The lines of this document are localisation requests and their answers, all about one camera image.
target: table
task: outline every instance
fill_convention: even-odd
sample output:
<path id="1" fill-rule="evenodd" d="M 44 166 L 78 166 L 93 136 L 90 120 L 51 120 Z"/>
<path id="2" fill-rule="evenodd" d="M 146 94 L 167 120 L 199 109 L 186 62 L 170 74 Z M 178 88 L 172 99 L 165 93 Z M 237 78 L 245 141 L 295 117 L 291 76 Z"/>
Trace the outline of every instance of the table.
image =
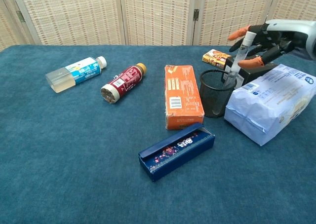
<path id="1" fill-rule="evenodd" d="M 315 223 L 316 99 L 259 147 L 205 118 L 214 147 L 153 183 L 138 152 L 165 128 L 164 66 L 227 46 L 18 45 L 0 53 L 0 223 Z M 44 75 L 104 56 L 102 74 L 62 93 Z M 100 88 L 130 65 L 147 74 L 116 104 Z M 275 61 L 316 75 L 316 62 Z"/>

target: blue box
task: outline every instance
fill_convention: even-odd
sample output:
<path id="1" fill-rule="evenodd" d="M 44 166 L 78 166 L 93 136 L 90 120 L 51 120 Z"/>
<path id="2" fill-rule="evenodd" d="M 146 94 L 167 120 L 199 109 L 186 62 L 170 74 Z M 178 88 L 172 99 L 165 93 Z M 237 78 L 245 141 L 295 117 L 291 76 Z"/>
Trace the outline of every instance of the blue box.
<path id="1" fill-rule="evenodd" d="M 203 124 L 194 123 L 175 135 L 139 152 L 139 162 L 152 181 L 157 181 L 213 147 L 214 140 L 215 135 Z"/>

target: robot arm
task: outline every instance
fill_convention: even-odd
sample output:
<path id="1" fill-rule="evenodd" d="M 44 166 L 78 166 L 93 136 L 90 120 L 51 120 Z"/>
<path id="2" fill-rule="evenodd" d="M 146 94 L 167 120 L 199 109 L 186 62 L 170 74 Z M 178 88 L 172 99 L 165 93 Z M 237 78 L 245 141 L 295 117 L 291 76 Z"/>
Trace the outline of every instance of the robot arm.
<path id="1" fill-rule="evenodd" d="M 316 60 L 316 21 L 304 20 L 270 20 L 263 25 L 248 25 L 232 33 L 228 40 L 242 37 L 247 31 L 257 34 L 253 44 L 256 47 L 248 56 L 263 52 L 251 60 L 238 64 L 243 68 L 264 66 L 283 54 L 289 53 L 302 59 Z M 243 39 L 237 41 L 230 52 L 237 50 Z"/>

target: gold bottle cap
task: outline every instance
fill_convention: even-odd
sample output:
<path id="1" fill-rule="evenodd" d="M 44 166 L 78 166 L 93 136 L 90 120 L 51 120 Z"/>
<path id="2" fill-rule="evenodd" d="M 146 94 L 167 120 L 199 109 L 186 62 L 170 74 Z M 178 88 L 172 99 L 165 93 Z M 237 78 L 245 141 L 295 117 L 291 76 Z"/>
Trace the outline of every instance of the gold bottle cap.
<path id="1" fill-rule="evenodd" d="M 138 63 L 138 64 L 136 64 L 136 65 L 138 65 L 139 67 L 141 67 L 142 69 L 143 69 L 143 71 L 144 71 L 144 75 L 146 74 L 146 72 L 147 72 L 147 68 L 146 68 L 146 66 L 143 64 L 143 63 Z"/>

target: orange fingertip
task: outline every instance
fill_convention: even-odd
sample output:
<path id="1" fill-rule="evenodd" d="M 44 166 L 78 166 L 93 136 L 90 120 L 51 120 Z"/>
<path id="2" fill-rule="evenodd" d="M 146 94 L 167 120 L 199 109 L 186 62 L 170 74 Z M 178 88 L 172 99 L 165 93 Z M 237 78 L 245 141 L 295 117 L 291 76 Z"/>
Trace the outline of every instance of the orange fingertip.
<path id="1" fill-rule="evenodd" d="M 246 35 L 247 31 L 249 30 L 249 27 L 250 27 L 250 25 L 243 27 L 243 28 L 240 28 L 239 30 L 233 32 L 232 34 L 230 34 L 228 36 L 228 40 L 235 40 L 238 37 L 242 37 L 242 36 Z"/>
<path id="2" fill-rule="evenodd" d="M 263 67 L 265 64 L 263 63 L 261 57 L 258 56 L 251 60 L 241 60 L 238 62 L 238 65 L 244 69 L 253 69 Z"/>

